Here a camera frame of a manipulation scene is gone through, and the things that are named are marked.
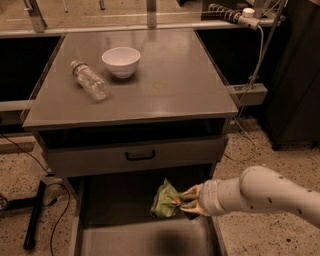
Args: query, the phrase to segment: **power strip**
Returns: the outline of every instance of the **power strip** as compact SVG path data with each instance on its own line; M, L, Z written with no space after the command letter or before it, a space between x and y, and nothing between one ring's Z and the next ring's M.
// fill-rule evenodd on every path
M261 105L268 92L262 83L253 84L249 90L246 85L228 85L226 88L238 108Z

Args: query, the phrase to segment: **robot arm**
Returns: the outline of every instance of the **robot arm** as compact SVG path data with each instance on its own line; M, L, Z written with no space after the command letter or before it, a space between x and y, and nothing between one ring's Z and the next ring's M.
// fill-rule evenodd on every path
M320 193L298 186L262 166L244 170L239 178L208 180L182 193L185 212L218 216L233 211L265 213L286 211L320 228Z

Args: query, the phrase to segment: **crumpled cloth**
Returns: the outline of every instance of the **crumpled cloth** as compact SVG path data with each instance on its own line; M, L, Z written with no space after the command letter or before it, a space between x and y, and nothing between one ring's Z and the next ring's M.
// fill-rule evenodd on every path
M173 217L181 211L180 205L180 193L165 179L153 198L151 215L156 218Z

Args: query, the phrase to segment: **cable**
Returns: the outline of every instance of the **cable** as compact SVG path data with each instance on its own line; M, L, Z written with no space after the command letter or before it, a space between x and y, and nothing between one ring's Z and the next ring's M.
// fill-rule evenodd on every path
M3 138L5 138L7 141L9 141L10 143L12 143L13 145L15 145L17 148L19 148L22 152L28 154L29 156L31 156L40 166L41 168L48 174L48 175L52 175L52 172L48 172L48 170L40 163L40 161L35 158L33 155L31 155L28 151L24 150L23 148L21 148L19 146L19 144L15 143L14 141L10 140L7 136L5 136L4 134L0 134Z
M54 186L54 185L59 185L59 186L61 186L61 187L66 191L66 193L68 194L68 201L67 201L67 205L66 205L65 209L64 209L63 212L61 213L61 215L60 215L60 217L58 218L57 222L54 224L53 229L52 229L52 232L51 232L51 236L50 236L50 252L51 252L51 256L54 256L53 246L52 246L54 232L55 232L56 227L58 226L60 220L62 219L63 215L67 212L67 210L68 210L68 208L69 208L69 205L70 205L70 199L71 199L69 190L66 188L65 185L63 185L63 184L61 184L61 183L52 183L52 184L48 185L48 186L46 187L46 189L48 189L49 187ZM42 203L42 205L43 205L44 207L48 207L48 206L54 205L57 201L58 201L58 198L53 199L53 200L52 200L51 202L49 202L47 205L44 205L43 203Z
M255 70L254 70L254 73L253 75L249 78L250 81L249 83L247 84L246 86L246 90L245 92L242 94L241 98L239 99L239 102L240 102L240 106L242 105L242 101L243 99L245 98L245 96L247 95L247 93L249 92L249 90L252 88L255 80L256 80L256 77L257 77L257 74L258 74L258 71L259 71L259 68L260 68L260 65L261 65L261 62L262 62L262 53L263 53L263 44L264 44L264 32L263 32L263 29L261 28L261 26L258 26L258 29L260 30L260 33L261 33L261 40L260 40L260 50L259 50L259 58L258 58L258 62L257 62L257 65L255 67ZM244 111L244 108L242 107L240 109L240 112L238 114L238 117L241 117L242 114L243 114L243 111Z
M280 20L282 11L283 11L283 9L285 8L285 6L286 6L286 4L287 4L287 1L288 1L288 0L281 0L280 3L279 3L279 8L278 8L276 17L275 17L274 20L273 20L273 23L272 23L272 26L271 26L271 30L270 30L270 32L269 32L268 38L267 38L267 40L266 40L266 42L265 42L265 45L264 45L264 47L263 47L263 50L262 50L262 53L261 53L261 56L260 56L261 60L257 63L256 69L255 69L255 72L256 72L256 73L258 73L258 70L260 69L262 60L263 60L263 58L264 58L264 56L265 56L265 54L266 54L266 52L267 52L267 50L268 50L268 48L269 48L269 44L270 44L271 39L272 39L272 37L273 37L274 31L275 31L276 27L278 26L278 22L279 22L279 20ZM250 79L250 84L253 84L253 82L254 82L255 79L256 79L256 77L255 77L255 76L252 76L251 79ZM241 109L240 115L238 115L238 116L241 116L242 113L243 113L243 111L244 111L244 109Z
M251 160L252 158L255 157L256 153L257 153L257 146L256 144L254 143L254 141L250 138L250 136L248 135L248 132L246 132L242 126L240 125L240 122L237 120L237 118L234 118L234 121L236 122L236 124L238 125L238 127L240 128L240 130L242 131L243 133L243 136L245 138L247 138L253 145L254 149L253 149L253 153L251 156L247 157L247 158L244 158L244 159L236 159L236 158L233 158L231 157L230 155L228 155L227 153L224 153L224 155L229 158L230 160L233 160L233 161L237 161L237 162L244 162L244 161L248 161L248 160Z

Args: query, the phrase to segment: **cabinet top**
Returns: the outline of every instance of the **cabinet top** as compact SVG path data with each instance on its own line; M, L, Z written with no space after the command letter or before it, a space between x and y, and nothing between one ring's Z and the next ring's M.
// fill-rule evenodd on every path
M135 74L117 79L101 56L128 46L141 53ZM72 75L83 60L111 85L96 103ZM67 34L24 121L26 130L225 118L237 108L193 29L154 29Z

